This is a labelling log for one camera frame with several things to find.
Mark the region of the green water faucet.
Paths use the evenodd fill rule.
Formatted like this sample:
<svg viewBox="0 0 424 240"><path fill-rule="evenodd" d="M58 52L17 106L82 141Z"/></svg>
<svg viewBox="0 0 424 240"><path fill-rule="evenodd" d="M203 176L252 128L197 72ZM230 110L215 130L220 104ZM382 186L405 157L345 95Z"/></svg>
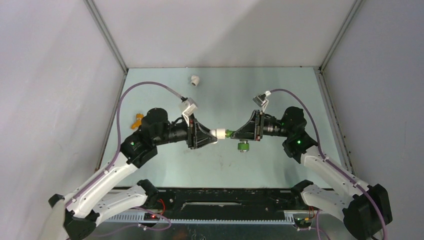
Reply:
<svg viewBox="0 0 424 240"><path fill-rule="evenodd" d="M225 137L228 138L228 139L231 139L231 140L238 140L237 150L241 153L247 153L250 150L250 144L249 144L248 140L235 138L235 137L233 137L233 133L234 133L234 131L226 129L225 130Z"/></svg>

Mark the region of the white pipe elbow fitting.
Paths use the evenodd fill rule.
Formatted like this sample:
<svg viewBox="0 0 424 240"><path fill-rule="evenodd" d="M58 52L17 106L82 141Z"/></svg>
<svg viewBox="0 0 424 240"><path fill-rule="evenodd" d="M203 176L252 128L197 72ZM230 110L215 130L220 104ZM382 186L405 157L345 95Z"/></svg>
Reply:
<svg viewBox="0 0 424 240"><path fill-rule="evenodd" d="M211 129L209 133L216 138L215 143L217 143L219 140L224 140L226 138L225 128Z"/></svg>

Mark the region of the orange water faucet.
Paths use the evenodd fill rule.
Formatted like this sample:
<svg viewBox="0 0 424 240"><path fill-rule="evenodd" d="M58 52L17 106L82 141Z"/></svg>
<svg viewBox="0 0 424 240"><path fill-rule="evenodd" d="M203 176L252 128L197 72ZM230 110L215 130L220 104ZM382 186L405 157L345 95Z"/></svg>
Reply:
<svg viewBox="0 0 424 240"><path fill-rule="evenodd" d="M135 115L135 120L134 120L134 123L131 125L131 129L132 130L135 130L135 129L138 129L141 125L142 125L142 119L143 119L143 117L144 117L144 115L143 114L141 114L141 113L137 113L136 115Z"/></svg>

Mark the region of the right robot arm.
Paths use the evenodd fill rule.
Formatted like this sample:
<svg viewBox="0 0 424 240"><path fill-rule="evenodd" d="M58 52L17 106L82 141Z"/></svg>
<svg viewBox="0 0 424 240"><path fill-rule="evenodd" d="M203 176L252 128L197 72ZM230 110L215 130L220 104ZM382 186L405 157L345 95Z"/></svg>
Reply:
<svg viewBox="0 0 424 240"><path fill-rule="evenodd" d="M245 125L226 134L240 141L237 147L241 152L249 149L248 141L284 137L286 155L315 172L332 189L324 190L309 180L299 182L291 188L290 201L295 208L311 206L324 211L343 222L357 240L372 238L379 231L387 239L387 225L393 221L388 191L380 184L360 180L334 162L308 135L306 124L303 109L295 106L288 107L281 119L254 110Z"/></svg>

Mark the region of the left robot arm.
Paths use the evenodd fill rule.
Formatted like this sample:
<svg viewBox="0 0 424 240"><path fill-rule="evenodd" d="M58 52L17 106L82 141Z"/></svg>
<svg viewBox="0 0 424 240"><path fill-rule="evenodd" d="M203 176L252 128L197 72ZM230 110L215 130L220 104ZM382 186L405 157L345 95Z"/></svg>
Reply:
<svg viewBox="0 0 424 240"><path fill-rule="evenodd" d="M194 116L180 123L170 122L163 108L152 108L141 120L141 126L121 144L113 159L73 193L53 195L53 206L64 200L63 228L70 240L83 240L105 220L126 210L153 208L158 202L158 190L147 179L123 193L106 198L120 181L133 174L158 153L158 146L185 141L189 149L199 149L225 139L223 128L209 129Z"/></svg>

